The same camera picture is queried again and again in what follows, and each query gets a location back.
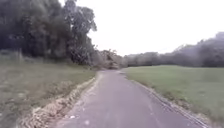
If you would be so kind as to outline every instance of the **sky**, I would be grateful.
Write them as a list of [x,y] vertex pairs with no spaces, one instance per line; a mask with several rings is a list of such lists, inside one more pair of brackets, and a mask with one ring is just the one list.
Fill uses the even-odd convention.
[[92,8],[99,50],[119,55],[171,52],[224,31],[223,0],[78,0]]

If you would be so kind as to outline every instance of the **grass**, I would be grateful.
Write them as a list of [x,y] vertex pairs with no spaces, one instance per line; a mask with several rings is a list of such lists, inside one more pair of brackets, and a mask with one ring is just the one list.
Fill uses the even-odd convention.
[[0,55],[0,127],[12,128],[22,114],[65,96],[95,75],[81,66]]
[[154,88],[194,112],[204,113],[224,127],[224,68],[153,66],[126,68],[127,76]]

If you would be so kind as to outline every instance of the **asphalt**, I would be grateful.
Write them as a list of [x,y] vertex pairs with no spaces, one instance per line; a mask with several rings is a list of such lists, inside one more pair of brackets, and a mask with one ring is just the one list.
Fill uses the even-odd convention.
[[202,128],[118,71],[102,71],[55,128]]

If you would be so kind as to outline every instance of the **road edge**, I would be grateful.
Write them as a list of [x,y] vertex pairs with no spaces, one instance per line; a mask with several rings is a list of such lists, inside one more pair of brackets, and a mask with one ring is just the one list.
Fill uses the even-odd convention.
[[133,84],[146,89],[150,94],[152,94],[156,99],[158,99],[158,101],[160,101],[163,106],[165,106],[171,110],[174,110],[175,112],[180,113],[181,115],[187,117],[189,120],[200,125],[202,128],[212,128],[212,126],[210,126],[210,123],[207,123],[207,122],[205,123],[205,121],[203,121],[203,119],[197,117],[195,113],[193,113],[189,110],[186,110],[183,107],[177,105],[176,103],[168,100],[167,98],[163,97],[161,94],[157,93],[154,89],[152,89],[150,87],[146,87],[135,80],[132,80],[132,79],[128,79],[128,80],[130,80]]
[[96,76],[77,85],[66,97],[53,100],[43,108],[34,108],[30,114],[17,121],[15,128],[49,128],[52,123],[62,118],[96,80]]

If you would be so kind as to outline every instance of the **foliage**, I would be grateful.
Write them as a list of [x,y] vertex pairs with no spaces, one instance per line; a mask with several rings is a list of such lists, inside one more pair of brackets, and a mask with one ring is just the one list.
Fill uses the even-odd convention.
[[98,51],[98,65],[101,68],[118,69],[123,66],[122,57],[115,50]]
[[127,66],[181,65],[193,67],[224,67],[224,33],[202,40],[196,45],[183,45],[171,53],[148,52],[124,57]]
[[0,1],[0,49],[91,64],[91,29],[96,30],[93,10],[76,6],[76,0],[64,7],[58,0]]

